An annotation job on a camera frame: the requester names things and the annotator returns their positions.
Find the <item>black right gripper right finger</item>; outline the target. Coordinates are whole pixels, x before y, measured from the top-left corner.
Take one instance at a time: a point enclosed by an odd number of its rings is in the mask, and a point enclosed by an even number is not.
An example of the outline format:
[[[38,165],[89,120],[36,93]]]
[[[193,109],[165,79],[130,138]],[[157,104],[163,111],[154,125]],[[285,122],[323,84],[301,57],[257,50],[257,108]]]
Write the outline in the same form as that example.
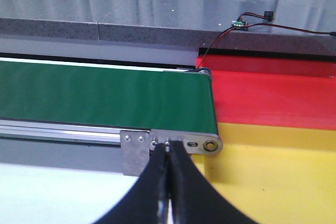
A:
[[[170,173],[174,223],[255,223],[214,189],[182,142],[170,142]]]

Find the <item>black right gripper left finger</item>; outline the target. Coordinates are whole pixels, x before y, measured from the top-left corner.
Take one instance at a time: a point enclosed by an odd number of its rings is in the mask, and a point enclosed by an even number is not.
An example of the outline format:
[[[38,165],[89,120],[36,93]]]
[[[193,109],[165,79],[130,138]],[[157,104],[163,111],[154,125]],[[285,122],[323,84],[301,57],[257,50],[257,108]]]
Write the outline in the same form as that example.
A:
[[[138,180],[96,223],[167,223],[166,147],[158,144]]]

